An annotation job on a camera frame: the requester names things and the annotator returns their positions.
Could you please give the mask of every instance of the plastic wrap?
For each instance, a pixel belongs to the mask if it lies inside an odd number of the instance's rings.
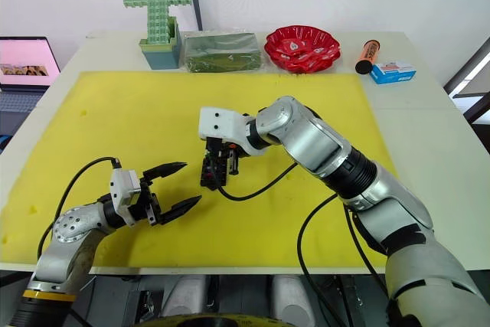
[[[220,73],[256,70],[262,54],[253,33],[186,37],[184,63],[190,72]]]

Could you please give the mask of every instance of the green building blocks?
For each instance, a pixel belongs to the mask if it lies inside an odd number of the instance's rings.
[[[170,5],[187,5],[191,0],[123,0],[125,7],[147,7],[148,36],[139,46],[152,69],[178,68],[181,38],[177,19],[168,16]]]

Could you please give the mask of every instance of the blue and white box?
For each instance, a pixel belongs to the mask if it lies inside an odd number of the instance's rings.
[[[415,72],[415,68],[411,64],[403,61],[392,61],[390,63],[375,64],[370,75],[373,77],[374,82],[383,84],[411,80]]]

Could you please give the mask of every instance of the red plastic bowl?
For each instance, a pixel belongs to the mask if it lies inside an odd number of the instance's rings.
[[[293,73],[313,73],[340,58],[340,44],[328,32],[309,26],[288,26],[267,36],[264,46],[275,65]]]

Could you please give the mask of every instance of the silver robot arm segment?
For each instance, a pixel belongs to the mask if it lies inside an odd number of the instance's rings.
[[[490,325],[490,308],[461,263],[436,241],[423,203],[313,110],[291,96],[279,98],[255,119],[239,120],[238,113],[215,109],[201,110],[202,139],[235,143],[249,155],[282,145],[354,213],[368,245],[388,256],[391,325]],[[228,114],[237,114],[236,119],[227,119]]]

